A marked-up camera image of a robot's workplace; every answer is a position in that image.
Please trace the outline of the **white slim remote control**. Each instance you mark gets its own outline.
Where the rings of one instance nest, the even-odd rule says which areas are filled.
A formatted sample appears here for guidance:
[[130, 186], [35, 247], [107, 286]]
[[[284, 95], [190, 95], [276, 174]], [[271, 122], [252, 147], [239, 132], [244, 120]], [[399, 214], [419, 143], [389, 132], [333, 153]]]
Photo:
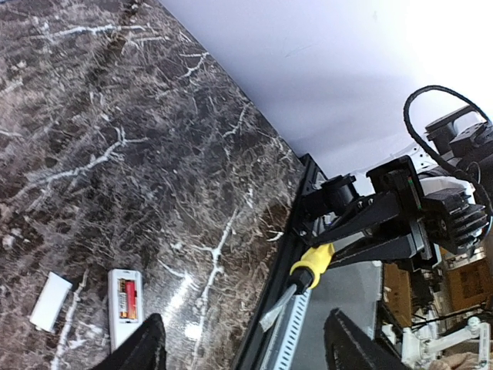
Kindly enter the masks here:
[[[137, 319], [126, 318], [125, 282], [136, 282]], [[138, 271], [112, 269], [108, 273], [109, 336], [111, 352], [114, 352], [142, 323], [143, 281]]]

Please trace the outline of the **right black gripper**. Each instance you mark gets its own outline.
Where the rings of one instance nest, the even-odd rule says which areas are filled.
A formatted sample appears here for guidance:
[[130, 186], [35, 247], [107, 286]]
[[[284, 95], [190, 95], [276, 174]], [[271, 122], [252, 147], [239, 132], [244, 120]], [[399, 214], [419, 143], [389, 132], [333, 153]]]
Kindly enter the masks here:
[[340, 226], [313, 238], [310, 246], [335, 242], [382, 224], [382, 231], [402, 236], [389, 240], [361, 238], [337, 251], [329, 268], [366, 261], [393, 261], [403, 270], [436, 267], [440, 262], [438, 248], [429, 241], [425, 230], [421, 202], [424, 191], [411, 158], [400, 156], [369, 170], [366, 177], [379, 193], [373, 203]]

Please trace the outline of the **white battery cover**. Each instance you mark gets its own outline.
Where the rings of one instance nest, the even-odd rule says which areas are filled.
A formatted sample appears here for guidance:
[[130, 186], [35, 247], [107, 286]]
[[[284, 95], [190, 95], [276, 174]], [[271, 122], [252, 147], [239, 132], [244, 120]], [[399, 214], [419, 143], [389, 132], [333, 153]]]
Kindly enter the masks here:
[[32, 310], [29, 321], [37, 330], [52, 332], [72, 284], [50, 272]]

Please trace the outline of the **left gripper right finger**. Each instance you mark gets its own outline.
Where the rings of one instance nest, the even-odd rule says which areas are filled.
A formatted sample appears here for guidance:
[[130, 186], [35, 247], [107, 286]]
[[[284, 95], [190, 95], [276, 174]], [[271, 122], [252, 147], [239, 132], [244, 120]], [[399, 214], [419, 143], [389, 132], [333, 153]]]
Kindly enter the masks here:
[[374, 343], [339, 308], [333, 309], [325, 321], [324, 346], [330, 370], [408, 369], [400, 359]]

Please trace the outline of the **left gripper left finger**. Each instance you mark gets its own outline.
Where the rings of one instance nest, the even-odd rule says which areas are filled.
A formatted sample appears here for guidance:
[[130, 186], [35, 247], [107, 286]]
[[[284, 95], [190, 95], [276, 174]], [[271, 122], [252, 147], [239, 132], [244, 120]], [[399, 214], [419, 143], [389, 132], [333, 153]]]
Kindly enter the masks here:
[[166, 331], [160, 314], [151, 314], [114, 352], [92, 370], [166, 369]]

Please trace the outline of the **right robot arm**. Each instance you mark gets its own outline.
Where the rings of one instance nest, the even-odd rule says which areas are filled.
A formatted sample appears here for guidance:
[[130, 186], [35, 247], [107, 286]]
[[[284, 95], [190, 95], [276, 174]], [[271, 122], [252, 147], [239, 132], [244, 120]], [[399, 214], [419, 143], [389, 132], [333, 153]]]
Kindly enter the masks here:
[[305, 215], [335, 219], [309, 247], [355, 236], [336, 252], [330, 266], [363, 261], [398, 264], [409, 271], [430, 270], [441, 250], [472, 254], [492, 226], [492, 122], [471, 100], [428, 124], [424, 135], [411, 123], [404, 103], [404, 125], [413, 150], [368, 170], [373, 193], [359, 194], [355, 177], [334, 177], [304, 198]]

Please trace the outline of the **yellow handled screwdriver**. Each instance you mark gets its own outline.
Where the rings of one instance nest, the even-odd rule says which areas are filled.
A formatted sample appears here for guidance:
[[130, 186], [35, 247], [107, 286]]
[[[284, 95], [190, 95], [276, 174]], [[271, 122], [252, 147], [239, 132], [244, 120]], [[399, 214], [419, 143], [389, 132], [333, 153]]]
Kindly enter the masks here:
[[335, 248], [332, 243], [321, 244], [308, 249], [301, 259], [292, 265], [287, 289], [259, 321], [263, 332], [273, 326], [283, 308], [294, 295], [302, 295], [319, 284], [320, 277], [328, 269], [334, 254]]

